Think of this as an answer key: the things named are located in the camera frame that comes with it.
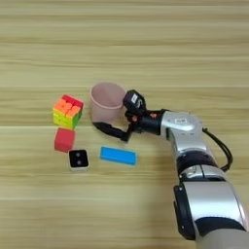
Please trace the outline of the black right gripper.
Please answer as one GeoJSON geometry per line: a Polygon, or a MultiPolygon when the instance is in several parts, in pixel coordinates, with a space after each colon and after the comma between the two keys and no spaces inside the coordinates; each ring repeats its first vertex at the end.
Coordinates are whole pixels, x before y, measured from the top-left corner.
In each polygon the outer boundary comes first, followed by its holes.
{"type": "Polygon", "coordinates": [[[155,135],[160,135],[160,126],[164,113],[165,109],[157,111],[147,110],[142,115],[135,115],[130,111],[126,111],[125,116],[129,121],[126,132],[119,128],[113,127],[111,124],[94,123],[93,125],[101,132],[127,142],[132,132],[149,132],[155,135]]]}

